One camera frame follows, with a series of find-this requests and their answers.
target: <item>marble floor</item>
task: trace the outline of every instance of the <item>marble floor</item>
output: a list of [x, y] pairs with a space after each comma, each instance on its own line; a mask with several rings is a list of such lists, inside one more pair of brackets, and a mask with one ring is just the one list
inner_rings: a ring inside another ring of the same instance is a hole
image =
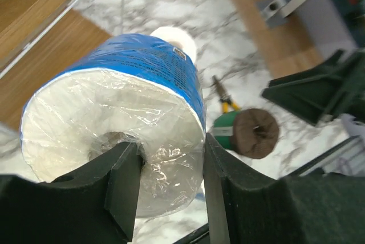
[[[282, 177], [347, 137], [339, 121], [314, 128], [260, 97], [271, 79], [260, 54], [230, 0], [80, 0], [75, 9], [112, 35], [150, 34], [160, 26], [177, 26], [198, 46], [197, 68], [207, 108], [207, 130], [221, 107], [212, 76], [221, 78], [232, 98], [244, 109], [268, 110], [280, 125], [274, 152], [262, 160], [240, 160], [272, 178]], [[21, 164], [17, 137], [1, 137], [0, 173], [31, 177]], [[207, 222], [206, 206], [195, 199], [185, 210], [136, 221], [133, 243], [170, 244]]]

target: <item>black plastic holder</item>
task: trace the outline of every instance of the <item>black plastic holder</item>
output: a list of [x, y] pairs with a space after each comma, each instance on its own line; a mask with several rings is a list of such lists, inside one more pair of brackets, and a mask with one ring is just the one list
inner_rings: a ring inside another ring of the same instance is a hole
[[[177, 243], [365, 243], [365, 178], [317, 172], [301, 177], [306, 167], [274, 180], [229, 154], [210, 134], [205, 151], [209, 225]], [[121, 143], [52, 183], [0, 176], [1, 242], [132, 241], [141, 167], [138, 146]]]
[[142, 159], [121, 143], [52, 183], [0, 176], [0, 243], [132, 241]]
[[358, 50], [340, 61], [343, 53], [339, 50], [310, 70], [272, 80], [262, 97], [314, 126], [343, 113], [365, 123], [365, 52]]

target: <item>brown disc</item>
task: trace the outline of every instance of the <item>brown disc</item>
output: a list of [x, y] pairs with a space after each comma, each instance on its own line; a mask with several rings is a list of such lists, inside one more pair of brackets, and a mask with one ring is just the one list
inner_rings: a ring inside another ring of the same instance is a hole
[[268, 111], [248, 109], [234, 119], [231, 142], [238, 154], [264, 158], [274, 150], [278, 138], [278, 123]]

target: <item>plastic wrap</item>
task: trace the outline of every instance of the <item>plastic wrap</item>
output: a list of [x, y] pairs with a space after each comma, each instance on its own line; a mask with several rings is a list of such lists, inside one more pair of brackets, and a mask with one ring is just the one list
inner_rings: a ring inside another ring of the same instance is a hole
[[140, 143], [140, 218], [172, 213], [194, 199], [202, 182], [204, 137], [202, 93], [190, 58], [139, 34], [108, 40], [45, 84], [21, 122], [23, 156], [41, 181], [122, 141]]

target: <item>metal bracket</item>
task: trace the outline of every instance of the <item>metal bracket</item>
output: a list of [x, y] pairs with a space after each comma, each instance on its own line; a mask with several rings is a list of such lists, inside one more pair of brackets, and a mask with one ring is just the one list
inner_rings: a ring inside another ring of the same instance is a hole
[[286, 23], [285, 18], [308, 0], [266, 0], [257, 3], [261, 15], [269, 27]]

